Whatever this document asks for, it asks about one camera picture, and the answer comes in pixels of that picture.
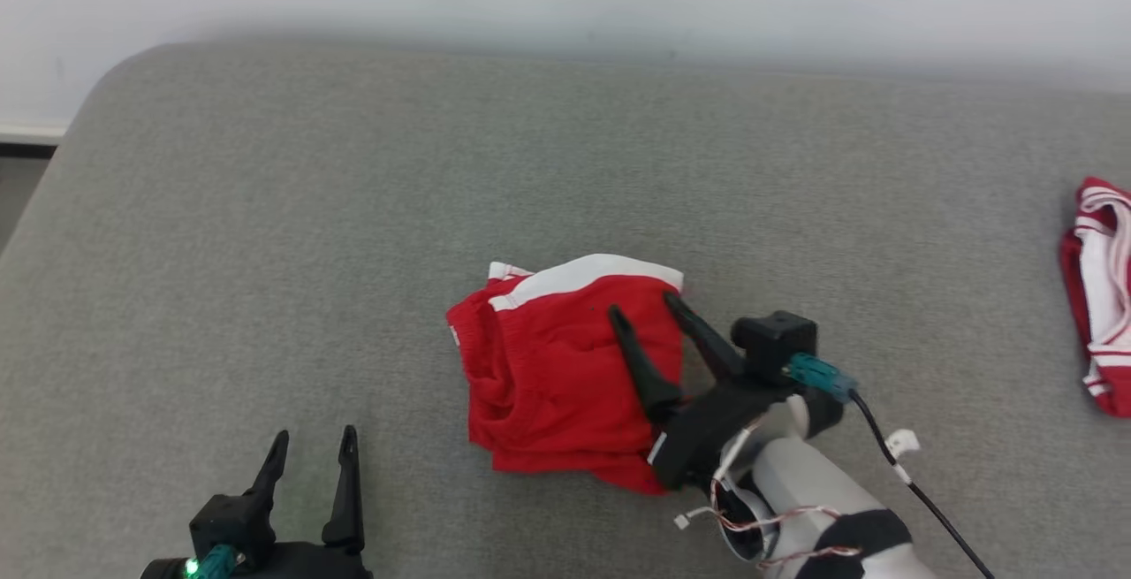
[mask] teal connector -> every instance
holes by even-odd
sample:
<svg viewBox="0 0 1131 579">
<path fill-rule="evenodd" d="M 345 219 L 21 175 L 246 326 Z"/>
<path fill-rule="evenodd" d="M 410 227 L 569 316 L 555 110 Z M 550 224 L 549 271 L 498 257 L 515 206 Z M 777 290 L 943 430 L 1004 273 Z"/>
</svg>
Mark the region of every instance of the teal connector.
<svg viewBox="0 0 1131 579">
<path fill-rule="evenodd" d="M 793 354 L 787 369 L 789 378 L 832 395 L 841 405 L 851 401 L 848 392 L 856 389 L 855 380 L 817 356 Z"/>
<path fill-rule="evenodd" d="M 235 548 L 221 544 L 213 547 L 201 562 L 184 563 L 184 579 L 228 579 L 238 563 Z"/>
</svg>

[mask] electrical wire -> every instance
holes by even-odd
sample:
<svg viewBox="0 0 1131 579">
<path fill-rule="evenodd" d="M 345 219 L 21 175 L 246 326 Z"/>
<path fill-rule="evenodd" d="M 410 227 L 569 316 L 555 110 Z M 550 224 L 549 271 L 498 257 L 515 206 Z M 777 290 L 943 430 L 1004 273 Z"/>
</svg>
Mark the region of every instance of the electrical wire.
<svg viewBox="0 0 1131 579">
<path fill-rule="evenodd" d="M 758 416 L 748 423 L 746 426 L 743 426 L 742 431 L 739 431 L 739 434 L 734 438 L 734 442 L 732 442 L 731 448 L 727 449 L 726 453 L 723 455 L 723 458 L 719 459 L 718 468 L 715 469 L 715 475 L 711 475 L 711 479 L 716 482 L 723 481 L 723 475 L 726 475 L 726 472 L 731 470 L 731 466 L 734 465 L 735 458 L 739 457 L 739 451 L 742 450 L 742 448 L 746 444 L 746 440 L 750 439 L 754 431 L 758 430 L 761 423 L 762 416 Z"/>
<path fill-rule="evenodd" d="M 856 556 L 861 554 L 860 548 L 854 548 L 851 546 L 828 546 L 819 551 L 801 551 L 800 553 L 793 553 L 792 555 L 780 556 L 777 559 L 768 559 L 763 562 L 758 563 L 759 570 L 769 570 L 775 565 L 782 565 L 783 563 L 789 563 L 798 559 L 811 559 L 818 556 Z"/>
<path fill-rule="evenodd" d="M 908 474 L 901 466 L 899 466 L 896 457 L 891 455 L 891 450 L 888 449 L 888 442 L 883 439 L 880 425 L 875 422 L 875 416 L 872 415 L 872 409 L 867 408 L 867 403 L 864 403 L 864 398 L 861 398 L 860 394 L 855 389 L 848 391 L 848 397 L 852 398 L 853 403 L 856 403 L 856 406 L 860 408 L 860 413 L 864 414 L 864 421 L 867 422 L 867 426 L 872 430 L 872 435 L 875 437 L 875 441 L 880 444 L 880 451 L 882 451 L 883 457 L 888 459 L 888 464 L 896 469 L 896 473 L 900 474 L 899 477 L 905 484 L 907 484 L 908 489 L 912 490 L 912 493 L 915 493 L 916 498 L 918 498 L 920 501 L 922 501 L 923 504 L 934 515 L 939 522 L 942 524 L 942 527 L 944 527 L 947 533 L 953 537 L 958 546 L 962 548 L 964 553 L 966 553 L 966 556 L 970 558 L 970 561 L 974 562 L 974 565 L 977 567 L 978 571 L 981 571 L 986 579 L 993 579 L 993 572 L 990 572 L 990 568 L 986 568 L 986 564 L 982 562 L 982 559 L 974 552 L 974 548 L 966 543 L 966 539 L 964 539 L 961 534 L 958 533 L 955 525 L 947 519 L 947 516 L 939 510 L 939 507 L 934 505 L 931 498 L 927 498 L 926 493 L 924 493 L 923 490 L 916 485 L 916 483 L 912 482 Z"/>
<path fill-rule="evenodd" d="M 838 511 L 838 510 L 836 510 L 836 509 L 834 509 L 831 507 L 796 507 L 795 509 L 791 509 L 791 510 L 784 511 L 783 513 L 776 515 L 774 517 L 770 517 L 770 518 L 767 518 L 767 519 L 763 519 L 763 520 L 756 520 L 756 521 L 731 521 L 731 519 L 727 519 L 727 517 L 726 517 L 726 511 L 719 510 L 719 508 L 718 508 L 718 493 L 717 493 L 717 490 L 718 490 L 719 486 L 722 486 L 722 482 L 719 482 L 717 479 L 711 479 L 711 493 L 710 493 L 711 505 L 709 505 L 709 507 L 701 507 L 701 508 L 694 509 L 692 511 L 687 511 L 685 513 L 683 513 L 681 516 L 677 516 L 675 518 L 676 519 L 676 526 L 679 526 L 681 530 L 683 528 L 687 528 L 687 525 L 690 522 L 691 518 L 699 517 L 700 515 L 707 515 L 707 513 L 714 515 L 715 518 L 718 519 L 718 522 L 722 524 L 724 528 L 726 528 L 727 530 L 729 530 L 732 533 L 745 533 L 748 530 L 758 530 L 758 529 L 765 528 L 767 526 L 772 526 L 775 524 L 780 524 L 780 522 L 783 522 L 783 521 L 785 521 L 785 520 L 787 520 L 789 518 L 797 517 L 800 515 L 805 515 L 808 512 L 824 513 L 824 515 L 831 517 L 834 520 L 840 519 L 843 517 L 840 515 L 840 511 Z"/>
</svg>

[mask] white stripe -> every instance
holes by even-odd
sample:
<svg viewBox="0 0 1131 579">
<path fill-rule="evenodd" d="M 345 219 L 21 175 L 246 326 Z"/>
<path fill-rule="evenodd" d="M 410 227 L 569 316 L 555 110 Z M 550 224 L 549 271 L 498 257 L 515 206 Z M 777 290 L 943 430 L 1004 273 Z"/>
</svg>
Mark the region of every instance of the white stripe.
<svg viewBox="0 0 1131 579">
<path fill-rule="evenodd" d="M 1086 213 L 1111 208 L 1115 214 L 1115 232 L 1111 236 L 1077 230 L 1081 241 L 1080 277 L 1088 305 L 1091 330 L 1090 351 L 1117 349 L 1123 334 L 1131 328 L 1131 290 L 1128 286 L 1128 263 L 1131 260 L 1131 200 L 1111 188 L 1091 185 L 1080 192 L 1080 208 Z M 1078 217 L 1081 224 L 1087 217 Z M 1099 358 L 1110 366 L 1112 357 Z M 1124 364 L 1123 358 L 1115 358 Z"/>
<path fill-rule="evenodd" d="M 1103 380 L 1104 377 L 1102 377 L 1099 371 L 1096 370 L 1096 362 L 1091 361 L 1091 369 L 1089 369 L 1088 374 L 1083 377 L 1085 384 L 1096 384 L 1096 382 L 1102 382 Z"/>
<path fill-rule="evenodd" d="M 487 302 L 495 312 L 517 310 L 537 297 L 577 292 L 602 277 L 654 277 L 666 282 L 676 292 L 683 290 L 683 273 L 679 269 L 638 261 L 636 258 L 618 257 L 614 253 L 590 253 L 556 268 L 543 269 L 521 282 L 513 292 Z"/>
<path fill-rule="evenodd" d="M 1120 356 L 1119 354 L 1099 354 L 1093 356 L 1091 360 L 1099 366 L 1131 366 L 1131 356 Z"/>
<path fill-rule="evenodd" d="M 487 269 L 487 279 L 506 280 L 509 277 L 528 277 L 530 274 L 534 273 L 527 273 L 525 269 L 501 261 L 492 261 Z"/>
<path fill-rule="evenodd" d="M 1115 233 L 1115 230 L 1108 228 L 1107 225 L 1103 224 L 1103 221 L 1093 219 L 1091 217 L 1076 217 L 1076 225 L 1078 227 L 1099 230 L 1100 233 L 1105 233 L 1107 236 L 1112 236 Z"/>
</svg>

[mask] gray fabric surface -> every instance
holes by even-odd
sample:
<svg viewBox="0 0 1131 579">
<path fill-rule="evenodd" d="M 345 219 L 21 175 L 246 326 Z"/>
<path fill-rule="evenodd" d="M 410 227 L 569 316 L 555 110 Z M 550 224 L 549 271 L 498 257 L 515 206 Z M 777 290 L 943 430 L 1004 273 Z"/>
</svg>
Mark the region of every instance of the gray fabric surface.
<svg viewBox="0 0 1131 579">
<path fill-rule="evenodd" d="M 443 314 L 492 260 L 625 253 L 725 328 L 795 310 L 1001 577 L 1129 576 L 1131 423 L 1056 263 L 1131 101 L 939 84 L 171 46 L 98 85 L 0 256 L 0 577 L 133 577 L 292 433 L 317 539 L 356 423 L 379 578 L 744 577 L 694 493 L 490 470 Z M 690 361 L 689 381 L 705 381 Z M 858 414 L 817 444 L 974 569 Z"/>
</svg>

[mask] red shorts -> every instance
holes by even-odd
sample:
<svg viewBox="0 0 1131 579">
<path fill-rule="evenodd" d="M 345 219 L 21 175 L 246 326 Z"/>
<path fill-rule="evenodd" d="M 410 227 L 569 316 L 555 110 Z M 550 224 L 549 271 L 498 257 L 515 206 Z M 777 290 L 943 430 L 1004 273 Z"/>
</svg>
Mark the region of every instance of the red shorts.
<svg viewBox="0 0 1131 579">
<path fill-rule="evenodd" d="M 1083 384 L 1103 411 L 1131 417 L 1131 196 L 1090 176 L 1077 199 L 1061 266 L 1090 362 Z"/>
<path fill-rule="evenodd" d="M 492 263 L 485 288 L 448 312 L 470 384 L 468 432 L 495 470 L 590 470 L 663 492 L 646 457 L 645 418 L 616 345 L 610 305 L 636 328 L 656 369 L 680 381 L 682 337 L 663 302 L 683 274 L 611 253 L 530 274 Z"/>
</svg>

